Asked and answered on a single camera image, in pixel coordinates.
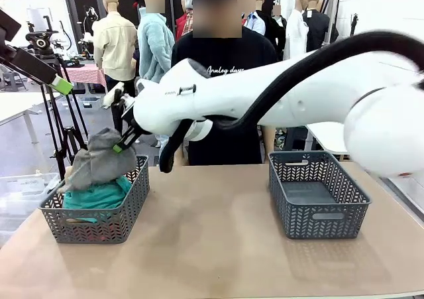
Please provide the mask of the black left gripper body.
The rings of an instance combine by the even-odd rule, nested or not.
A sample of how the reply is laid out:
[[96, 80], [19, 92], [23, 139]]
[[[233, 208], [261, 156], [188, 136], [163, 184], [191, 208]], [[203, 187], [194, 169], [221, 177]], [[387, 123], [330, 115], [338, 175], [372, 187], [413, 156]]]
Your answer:
[[11, 49], [7, 46], [7, 42], [13, 40], [15, 35], [21, 29], [21, 24], [10, 17], [6, 12], [0, 10], [1, 21], [1, 57], [6, 57], [11, 53]]

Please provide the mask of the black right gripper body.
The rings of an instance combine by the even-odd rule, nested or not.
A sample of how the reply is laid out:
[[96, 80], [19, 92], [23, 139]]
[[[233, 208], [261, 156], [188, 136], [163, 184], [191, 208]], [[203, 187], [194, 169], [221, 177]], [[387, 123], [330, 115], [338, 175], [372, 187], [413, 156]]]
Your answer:
[[151, 135], [151, 132], [145, 131], [136, 121], [134, 117], [135, 98], [131, 96], [121, 97], [121, 108], [123, 109], [122, 120], [127, 123], [127, 130], [123, 133], [124, 137], [131, 134], [137, 135]]

